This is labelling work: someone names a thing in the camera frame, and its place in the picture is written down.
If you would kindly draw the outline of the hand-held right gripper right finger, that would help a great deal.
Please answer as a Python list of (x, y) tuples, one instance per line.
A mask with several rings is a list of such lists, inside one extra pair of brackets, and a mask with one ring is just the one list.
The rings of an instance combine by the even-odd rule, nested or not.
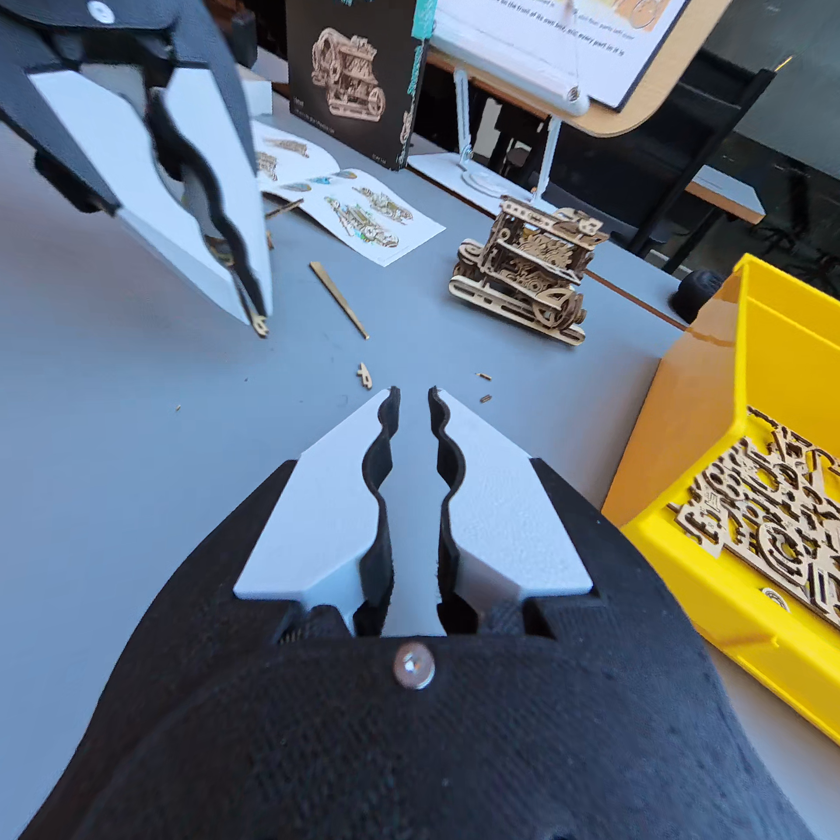
[(438, 619), (475, 634), (493, 612), (533, 598), (590, 595), (593, 580), (530, 454), (446, 390), (428, 392), (440, 511)]

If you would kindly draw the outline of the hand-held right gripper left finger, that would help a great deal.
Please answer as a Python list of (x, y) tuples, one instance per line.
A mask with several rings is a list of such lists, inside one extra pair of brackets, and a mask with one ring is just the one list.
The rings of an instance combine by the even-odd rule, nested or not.
[(400, 405), (400, 389), (384, 389), (300, 455), (234, 585), (238, 599), (333, 606), (353, 635), (382, 634), (394, 570), (380, 488)]

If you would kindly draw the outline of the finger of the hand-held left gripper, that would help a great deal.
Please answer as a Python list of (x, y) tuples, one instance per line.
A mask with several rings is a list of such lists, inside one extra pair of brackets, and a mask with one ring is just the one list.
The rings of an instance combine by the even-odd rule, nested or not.
[(171, 229), (171, 259), (207, 298), (237, 319), (272, 314), (263, 201), (247, 151), (214, 75), (177, 67), (150, 120), (182, 166), (191, 206)]
[(73, 70), (29, 79), (118, 199), (122, 225), (179, 277), (249, 323), (230, 272), (161, 178), (151, 135), (129, 100)]

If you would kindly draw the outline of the wooden submarine model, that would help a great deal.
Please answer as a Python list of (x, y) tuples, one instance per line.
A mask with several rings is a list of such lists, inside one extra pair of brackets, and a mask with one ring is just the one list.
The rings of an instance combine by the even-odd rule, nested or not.
[(601, 220), (573, 208), (547, 212), (503, 195), (485, 244), (465, 239), (449, 293), (498, 317), (576, 347), (586, 310), (578, 287), (595, 248), (609, 239)]

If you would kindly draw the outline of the black model kit box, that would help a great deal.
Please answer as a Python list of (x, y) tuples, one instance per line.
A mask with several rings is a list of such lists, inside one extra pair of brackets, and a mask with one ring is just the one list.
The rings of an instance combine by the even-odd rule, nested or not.
[(290, 110), (391, 171), (406, 165), (436, 1), (288, 1)]

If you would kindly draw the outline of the thin wooden stick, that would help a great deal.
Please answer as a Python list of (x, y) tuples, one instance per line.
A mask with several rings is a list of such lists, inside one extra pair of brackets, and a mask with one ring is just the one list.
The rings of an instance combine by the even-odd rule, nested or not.
[(328, 271), (324, 268), (322, 263), (320, 263), (319, 261), (311, 261), (309, 266), (315, 274), (315, 276), (321, 281), (322, 285), (331, 295), (331, 297), (337, 302), (337, 304), (341, 307), (345, 315), (351, 320), (354, 327), (357, 328), (357, 330), (360, 332), (362, 338), (364, 340), (369, 340), (370, 334), (367, 332), (361, 320), (357, 317), (354, 310), (347, 302), (346, 298), (344, 297), (338, 286), (335, 284)]

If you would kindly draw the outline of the yellow plastic bin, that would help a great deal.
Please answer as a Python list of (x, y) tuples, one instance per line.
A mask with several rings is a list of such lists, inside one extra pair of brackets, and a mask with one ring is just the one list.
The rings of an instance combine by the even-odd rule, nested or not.
[(839, 456), (839, 307), (745, 255), (659, 362), (603, 513), (664, 579), (696, 630), (835, 742), (838, 628), (727, 550), (711, 556), (671, 501), (740, 437), (753, 406)]

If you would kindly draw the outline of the open instruction booklet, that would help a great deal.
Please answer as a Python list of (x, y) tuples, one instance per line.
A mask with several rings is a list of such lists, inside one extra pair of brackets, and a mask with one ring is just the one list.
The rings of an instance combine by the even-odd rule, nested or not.
[(389, 266), (445, 228), (359, 169), (341, 168), (310, 140), (252, 120), (262, 193), (289, 203), (378, 266)]

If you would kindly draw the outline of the laser-cut wooden part sheets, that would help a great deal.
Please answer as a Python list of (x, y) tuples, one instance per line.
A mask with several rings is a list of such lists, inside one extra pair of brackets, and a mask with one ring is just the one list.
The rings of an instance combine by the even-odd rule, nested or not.
[(839, 627), (838, 457), (791, 427), (747, 407), (761, 427), (744, 435), (667, 507), (711, 556), (723, 550), (790, 600)]

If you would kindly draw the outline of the white document stand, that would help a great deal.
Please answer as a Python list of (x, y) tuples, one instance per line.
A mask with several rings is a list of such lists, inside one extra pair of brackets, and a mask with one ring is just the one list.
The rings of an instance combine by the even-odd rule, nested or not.
[(538, 179), (540, 198), (549, 180), (563, 118), (580, 117), (591, 101), (580, 78), (579, 39), (574, 2), (558, 12), (517, 15), (470, 13), (465, 7), (437, 7), (431, 45), (453, 61), (457, 118), (457, 153), (414, 154), (408, 164), (430, 181), (492, 216), (505, 195), (533, 202), (526, 191), (474, 160), (469, 126), (469, 69), (483, 70), (520, 92), (546, 94), (549, 136)]

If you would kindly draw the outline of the black round stool seat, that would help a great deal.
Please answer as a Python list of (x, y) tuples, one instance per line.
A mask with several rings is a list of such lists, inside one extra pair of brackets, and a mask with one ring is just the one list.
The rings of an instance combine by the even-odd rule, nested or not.
[(695, 269), (685, 276), (668, 298), (671, 311), (686, 323), (693, 323), (699, 310), (723, 285), (723, 276), (711, 269)]

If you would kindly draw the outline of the black chair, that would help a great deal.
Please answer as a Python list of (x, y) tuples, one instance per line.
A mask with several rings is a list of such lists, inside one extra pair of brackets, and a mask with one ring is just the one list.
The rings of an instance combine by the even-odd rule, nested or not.
[(668, 211), (774, 77), (702, 49), (637, 128), (596, 138), (564, 124), (542, 200), (601, 220), (612, 241), (645, 257), (667, 241)]

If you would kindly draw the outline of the laminated instruction sheet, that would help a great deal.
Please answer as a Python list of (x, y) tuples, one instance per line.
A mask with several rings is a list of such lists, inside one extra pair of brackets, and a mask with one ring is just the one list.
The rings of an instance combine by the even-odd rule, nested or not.
[(439, 1), (432, 46), (574, 116), (619, 111), (686, 1)]

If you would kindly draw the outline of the instruction poster on stand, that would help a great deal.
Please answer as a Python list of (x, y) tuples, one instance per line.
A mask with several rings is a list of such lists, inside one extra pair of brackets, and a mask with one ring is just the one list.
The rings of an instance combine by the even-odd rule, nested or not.
[[(593, 101), (580, 117), (563, 118), (578, 130), (598, 138), (612, 138), (629, 132), (650, 118), (662, 105), (687, 69), (690, 61), (730, 5), (729, 1), (687, 2), (679, 21), (662, 43), (645, 73), (619, 111)], [(431, 45), (428, 58), (436, 67), (453, 70), (445, 53)], [(469, 80), (499, 102), (510, 104), (541, 119), (549, 117), (549, 104), (498, 81), (483, 70), (469, 69)]]

